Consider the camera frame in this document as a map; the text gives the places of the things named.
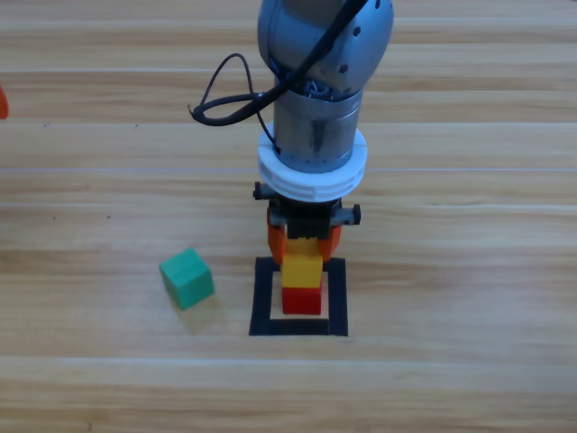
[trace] white ring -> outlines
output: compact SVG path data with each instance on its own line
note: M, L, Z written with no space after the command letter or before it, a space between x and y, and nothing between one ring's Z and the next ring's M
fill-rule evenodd
M367 165L367 142L357 130L351 159L340 169L328 173L303 173L283 164L265 133L259 140L259 172L262 179L280 195L308 203L336 200L359 186Z

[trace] silver cylinder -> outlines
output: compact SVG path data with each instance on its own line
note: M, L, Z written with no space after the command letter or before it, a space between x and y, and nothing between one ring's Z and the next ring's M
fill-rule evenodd
M353 153L361 102L362 91L338 102L286 92L274 106L279 159L306 173L343 167Z
M298 69L330 27L345 0L262 0L259 49L275 73ZM394 21L391 0L369 0L308 71L306 80L331 88L336 97L362 90L383 58Z

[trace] black tape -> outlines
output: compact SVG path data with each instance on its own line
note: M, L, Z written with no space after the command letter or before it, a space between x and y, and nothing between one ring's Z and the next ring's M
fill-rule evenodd
M258 257L254 266L254 296L250 336L348 336L346 262L331 259L328 273L329 318L270 319L272 275L279 272L272 257Z

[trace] stacked blocks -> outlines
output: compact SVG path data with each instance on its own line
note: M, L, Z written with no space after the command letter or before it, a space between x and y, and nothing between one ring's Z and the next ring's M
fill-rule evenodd
M183 310L215 292L210 269L192 249L162 263L160 273L170 296Z
M289 239L281 266L284 314L321 314L323 256L316 239Z

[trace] red block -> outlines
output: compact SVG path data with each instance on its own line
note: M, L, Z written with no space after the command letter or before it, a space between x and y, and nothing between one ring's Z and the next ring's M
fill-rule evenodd
M0 87L0 119L7 119L9 112L10 108L8 106L8 98L6 97L6 93L4 93Z
M318 289L282 288L282 312L284 314L321 314L323 283Z

